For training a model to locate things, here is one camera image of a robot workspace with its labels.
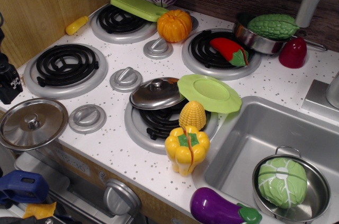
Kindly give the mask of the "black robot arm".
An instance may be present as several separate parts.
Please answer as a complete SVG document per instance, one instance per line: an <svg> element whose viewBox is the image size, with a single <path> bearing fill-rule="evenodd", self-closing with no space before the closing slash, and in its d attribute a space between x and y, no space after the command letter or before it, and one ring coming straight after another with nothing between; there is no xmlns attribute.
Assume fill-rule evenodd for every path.
<svg viewBox="0 0 339 224"><path fill-rule="evenodd" d="M11 102L23 91L20 76L16 68L9 63L8 57L1 52L1 102Z"/></svg>

